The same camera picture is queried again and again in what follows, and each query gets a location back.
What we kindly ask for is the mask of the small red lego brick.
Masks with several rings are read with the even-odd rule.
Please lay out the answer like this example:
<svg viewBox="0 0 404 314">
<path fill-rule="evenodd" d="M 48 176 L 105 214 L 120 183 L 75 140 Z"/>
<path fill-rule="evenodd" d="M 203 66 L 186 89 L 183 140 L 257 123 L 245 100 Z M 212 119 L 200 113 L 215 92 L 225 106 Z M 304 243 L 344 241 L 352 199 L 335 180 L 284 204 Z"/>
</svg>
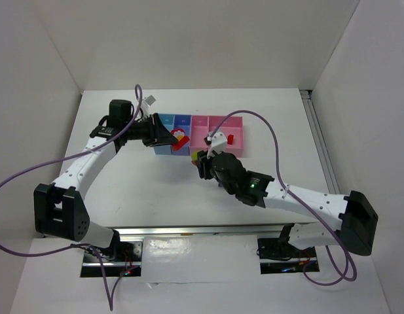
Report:
<svg viewBox="0 0 404 314">
<path fill-rule="evenodd" d="M 233 134 L 230 134 L 230 135 L 227 137 L 227 144 L 228 144 L 228 145 L 234 145 L 234 144 L 235 144 L 235 137 L 234 137 Z"/>
</svg>

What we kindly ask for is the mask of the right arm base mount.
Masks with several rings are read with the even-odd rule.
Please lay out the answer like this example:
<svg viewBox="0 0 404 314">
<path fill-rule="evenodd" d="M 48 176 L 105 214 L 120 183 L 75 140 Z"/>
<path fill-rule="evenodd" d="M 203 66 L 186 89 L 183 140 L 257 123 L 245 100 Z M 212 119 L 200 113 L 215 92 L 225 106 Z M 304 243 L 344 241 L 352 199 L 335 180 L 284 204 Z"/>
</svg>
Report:
<svg viewBox="0 0 404 314">
<path fill-rule="evenodd" d="M 274 231 L 257 234 L 256 255 L 259 258 L 261 275 L 320 271 L 314 247 L 300 250 L 287 242 L 289 227 L 292 226 L 293 224 L 289 224 Z"/>
</svg>

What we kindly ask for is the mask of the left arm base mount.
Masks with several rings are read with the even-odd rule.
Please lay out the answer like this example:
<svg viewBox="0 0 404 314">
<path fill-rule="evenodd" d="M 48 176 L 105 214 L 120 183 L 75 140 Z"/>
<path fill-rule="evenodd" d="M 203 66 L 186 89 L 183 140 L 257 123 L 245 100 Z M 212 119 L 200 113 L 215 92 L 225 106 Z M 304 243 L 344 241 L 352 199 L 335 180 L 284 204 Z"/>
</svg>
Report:
<svg viewBox="0 0 404 314">
<path fill-rule="evenodd" d="M 106 257 L 101 254 L 106 276 L 119 277 L 123 273 L 125 277 L 140 277 L 142 252 L 143 241 L 139 239 L 122 241 L 114 257 Z M 102 277 L 100 261 L 91 250 L 84 252 L 80 277 Z"/>
</svg>

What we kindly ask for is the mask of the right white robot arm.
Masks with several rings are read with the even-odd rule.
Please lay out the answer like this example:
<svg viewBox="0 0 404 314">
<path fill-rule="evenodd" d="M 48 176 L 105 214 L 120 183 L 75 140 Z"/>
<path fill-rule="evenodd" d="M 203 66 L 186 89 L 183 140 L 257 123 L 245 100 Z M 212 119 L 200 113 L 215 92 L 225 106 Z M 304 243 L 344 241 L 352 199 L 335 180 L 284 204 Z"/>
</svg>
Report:
<svg viewBox="0 0 404 314">
<path fill-rule="evenodd" d="M 279 236 L 281 243 L 298 250 L 341 244 L 349 253 L 371 254 L 378 215 L 363 193 L 353 190 L 345 196 L 282 186 L 270 175 L 246 170 L 235 155 L 226 152 L 197 152 L 194 164 L 200 178 L 216 180 L 245 205 L 316 218 L 305 225 L 286 224 Z"/>
</svg>

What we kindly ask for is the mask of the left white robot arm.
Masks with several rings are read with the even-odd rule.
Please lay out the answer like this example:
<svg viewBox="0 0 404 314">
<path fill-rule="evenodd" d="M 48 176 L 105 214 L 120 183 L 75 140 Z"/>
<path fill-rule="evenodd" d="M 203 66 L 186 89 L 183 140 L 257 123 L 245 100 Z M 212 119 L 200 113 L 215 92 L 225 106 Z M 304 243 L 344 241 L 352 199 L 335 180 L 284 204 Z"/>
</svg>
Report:
<svg viewBox="0 0 404 314">
<path fill-rule="evenodd" d="M 84 199 L 101 170 L 128 141 L 138 140 L 146 147 L 177 143 L 159 114 L 149 113 L 154 102 L 155 98 L 148 96 L 136 110 L 127 100 L 110 102 L 108 115 L 91 131 L 80 156 L 50 184 L 39 184 L 34 190 L 37 232 L 92 245 L 108 258 L 120 251 L 119 233 L 92 222 Z"/>
</svg>

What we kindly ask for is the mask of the large red lego block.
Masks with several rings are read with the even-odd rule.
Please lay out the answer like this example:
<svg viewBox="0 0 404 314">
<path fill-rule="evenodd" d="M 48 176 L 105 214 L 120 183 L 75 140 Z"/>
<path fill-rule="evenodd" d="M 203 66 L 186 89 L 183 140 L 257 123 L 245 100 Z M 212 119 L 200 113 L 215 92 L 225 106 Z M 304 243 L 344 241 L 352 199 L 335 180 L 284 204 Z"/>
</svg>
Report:
<svg viewBox="0 0 404 314">
<path fill-rule="evenodd" d="M 171 134 L 177 139 L 177 142 L 172 145 L 173 152 L 181 150 L 190 141 L 188 133 L 183 128 L 175 128 Z"/>
</svg>

